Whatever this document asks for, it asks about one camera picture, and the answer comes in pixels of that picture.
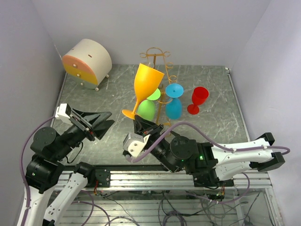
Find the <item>orange plastic wine glass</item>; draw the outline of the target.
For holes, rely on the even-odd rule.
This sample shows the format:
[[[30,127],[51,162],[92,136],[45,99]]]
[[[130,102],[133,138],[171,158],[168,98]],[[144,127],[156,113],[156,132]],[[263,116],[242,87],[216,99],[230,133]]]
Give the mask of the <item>orange plastic wine glass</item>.
[[[134,120],[136,115],[136,110],[139,104],[156,91],[164,75],[165,74],[163,72],[158,71],[148,65],[140,63],[134,80],[134,90],[135,90],[135,97],[136,97],[136,103],[134,109],[133,110],[123,109],[122,113],[126,117]]]

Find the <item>red plastic wine glass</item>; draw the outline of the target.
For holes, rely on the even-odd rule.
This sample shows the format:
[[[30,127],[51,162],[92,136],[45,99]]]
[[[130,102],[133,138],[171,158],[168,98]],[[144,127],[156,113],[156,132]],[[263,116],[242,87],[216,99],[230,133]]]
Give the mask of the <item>red plastic wine glass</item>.
[[[192,93],[192,104],[187,107],[188,113],[195,115],[199,113],[199,106],[209,97],[209,91],[204,87],[196,87]]]

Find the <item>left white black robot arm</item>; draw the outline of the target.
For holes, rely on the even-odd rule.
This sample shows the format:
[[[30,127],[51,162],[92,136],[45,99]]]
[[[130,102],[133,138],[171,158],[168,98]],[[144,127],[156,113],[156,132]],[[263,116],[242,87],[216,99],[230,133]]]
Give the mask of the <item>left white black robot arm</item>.
[[[24,181],[24,201],[17,225],[56,226],[84,187],[98,186],[95,167],[80,162],[75,165],[60,194],[52,203],[48,202],[65,168],[61,160],[82,145],[84,139],[101,140],[114,123],[111,115],[111,112],[82,112],[68,104],[60,104],[54,118],[70,124],[70,127],[59,134],[53,127],[40,125],[30,135],[33,138],[30,149],[35,154],[26,168],[22,161],[19,162]]]

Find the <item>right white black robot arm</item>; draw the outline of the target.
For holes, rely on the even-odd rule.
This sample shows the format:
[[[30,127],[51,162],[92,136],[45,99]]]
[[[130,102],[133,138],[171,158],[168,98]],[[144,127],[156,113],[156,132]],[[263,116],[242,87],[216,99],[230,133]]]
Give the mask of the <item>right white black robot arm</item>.
[[[152,154],[168,171],[184,170],[199,183],[212,186],[251,169],[270,171],[285,163],[284,153],[281,147],[273,145],[271,133],[265,133],[255,141],[228,145],[218,144],[208,137],[206,142],[200,143],[175,133],[175,126],[165,132],[162,132],[163,128],[136,115],[134,139],[126,148],[129,160],[138,162]]]

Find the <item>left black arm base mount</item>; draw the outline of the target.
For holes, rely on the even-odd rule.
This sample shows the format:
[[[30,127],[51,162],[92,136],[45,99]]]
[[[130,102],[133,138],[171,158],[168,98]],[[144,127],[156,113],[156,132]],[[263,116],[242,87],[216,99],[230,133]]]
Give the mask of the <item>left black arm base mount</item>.
[[[110,187],[111,172],[106,168],[96,168],[92,174],[92,187],[107,188]]]

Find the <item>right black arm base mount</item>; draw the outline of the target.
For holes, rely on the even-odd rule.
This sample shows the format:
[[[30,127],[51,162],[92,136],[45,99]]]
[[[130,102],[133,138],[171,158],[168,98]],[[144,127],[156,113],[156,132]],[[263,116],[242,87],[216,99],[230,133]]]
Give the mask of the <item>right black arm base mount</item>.
[[[210,174],[194,174],[193,175],[193,183],[195,187],[206,187],[209,189],[217,189],[218,187],[232,187],[234,186],[233,179],[229,180],[220,180],[217,176],[213,176]]]

